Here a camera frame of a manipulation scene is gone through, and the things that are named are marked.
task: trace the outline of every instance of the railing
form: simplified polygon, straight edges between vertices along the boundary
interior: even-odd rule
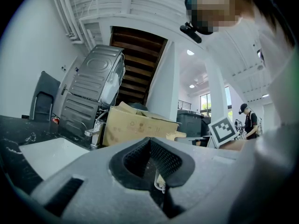
[[[191,104],[182,100],[178,101],[178,109],[191,110]]]

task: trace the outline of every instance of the ceiling light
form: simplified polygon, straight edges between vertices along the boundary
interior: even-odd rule
[[[187,50],[187,53],[188,53],[188,55],[190,55],[190,56],[193,56],[193,55],[194,55],[194,52],[192,52],[192,51],[190,51],[190,50]]]

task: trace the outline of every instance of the metal panel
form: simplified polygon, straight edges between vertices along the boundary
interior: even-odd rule
[[[69,92],[98,101],[113,64],[123,49],[97,45],[81,65]]]
[[[60,126],[84,137],[84,131],[93,128],[98,108],[96,102],[68,94],[62,108]]]

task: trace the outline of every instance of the white ceiling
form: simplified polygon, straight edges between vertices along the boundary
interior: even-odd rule
[[[109,44],[109,29],[113,22],[108,26],[103,17],[119,18],[114,20],[114,24],[123,21],[117,23],[118,26],[127,26],[129,21],[132,23],[135,19],[147,24],[154,23],[172,33],[164,35],[162,31],[159,32],[149,25],[144,30],[164,35],[170,40],[171,34],[175,34],[174,41],[188,41],[190,44],[191,39],[179,31],[179,26],[185,23],[184,0],[70,0],[70,3],[76,21],[84,19],[83,26],[89,32],[89,35],[84,36],[84,40],[89,50],[88,44]],[[180,51],[180,82],[186,92],[191,94],[207,89],[208,82],[194,89],[189,88],[195,79],[200,84],[206,73],[206,57],[203,57],[205,54],[213,57],[220,65],[224,79],[236,84],[248,101],[262,98],[269,78],[265,71],[257,71],[261,64],[256,53],[260,44],[254,23],[243,20],[228,31],[200,36],[203,41],[200,45],[193,42],[191,44],[195,55],[187,55],[187,48]]]

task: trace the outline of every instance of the black cap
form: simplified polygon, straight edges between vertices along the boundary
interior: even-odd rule
[[[244,110],[247,108],[247,104],[242,104],[240,107],[241,113],[244,113]]]

